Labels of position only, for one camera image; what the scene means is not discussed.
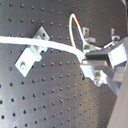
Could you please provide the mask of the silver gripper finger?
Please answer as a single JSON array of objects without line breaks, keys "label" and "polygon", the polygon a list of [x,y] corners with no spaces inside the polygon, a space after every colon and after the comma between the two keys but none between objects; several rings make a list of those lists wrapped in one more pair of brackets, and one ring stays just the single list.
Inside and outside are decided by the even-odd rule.
[{"label": "silver gripper finger", "polygon": [[84,75],[90,78],[97,87],[107,84],[116,96],[119,95],[119,84],[123,81],[123,72],[114,72],[107,66],[81,64],[80,67]]},{"label": "silver gripper finger", "polygon": [[110,48],[91,51],[86,54],[88,60],[105,60],[109,66],[112,66],[112,61],[110,59]]}]

